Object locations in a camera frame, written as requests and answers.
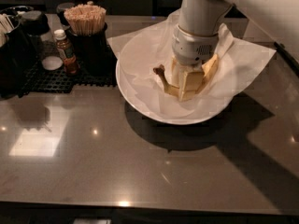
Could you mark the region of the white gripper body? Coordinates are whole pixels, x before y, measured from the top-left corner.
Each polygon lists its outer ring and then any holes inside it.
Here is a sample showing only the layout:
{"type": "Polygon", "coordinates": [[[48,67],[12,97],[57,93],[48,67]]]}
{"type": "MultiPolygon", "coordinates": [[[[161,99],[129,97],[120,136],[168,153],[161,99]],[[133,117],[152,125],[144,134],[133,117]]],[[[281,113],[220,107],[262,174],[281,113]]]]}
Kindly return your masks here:
{"type": "Polygon", "coordinates": [[[218,35],[191,35],[176,25],[172,35],[172,50],[180,64],[195,65],[213,56],[218,41],[218,35]]]}

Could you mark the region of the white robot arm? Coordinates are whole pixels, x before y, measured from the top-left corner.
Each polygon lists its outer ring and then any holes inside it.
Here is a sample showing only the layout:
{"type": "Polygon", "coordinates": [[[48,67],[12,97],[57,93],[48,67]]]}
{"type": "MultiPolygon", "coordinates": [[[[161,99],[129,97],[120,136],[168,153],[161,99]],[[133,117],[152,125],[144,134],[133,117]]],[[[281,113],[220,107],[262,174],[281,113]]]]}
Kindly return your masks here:
{"type": "Polygon", "coordinates": [[[299,60],[299,0],[182,0],[172,37],[172,50],[181,64],[199,64],[219,54],[218,32],[231,7],[271,37],[287,56],[299,60]]]}

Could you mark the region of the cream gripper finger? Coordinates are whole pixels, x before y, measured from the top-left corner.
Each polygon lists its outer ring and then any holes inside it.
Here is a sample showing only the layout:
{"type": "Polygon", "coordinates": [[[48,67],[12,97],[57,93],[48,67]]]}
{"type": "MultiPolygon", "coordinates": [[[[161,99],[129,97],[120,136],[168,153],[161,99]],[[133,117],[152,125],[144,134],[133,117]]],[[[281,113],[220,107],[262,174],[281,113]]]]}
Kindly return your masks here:
{"type": "Polygon", "coordinates": [[[181,65],[178,60],[173,57],[171,63],[171,82],[174,86],[180,87],[183,73],[187,70],[185,65],[181,65]]]}
{"type": "Polygon", "coordinates": [[[178,99],[183,102],[193,98],[202,84],[204,71],[201,66],[183,66],[178,73],[178,99]]]}

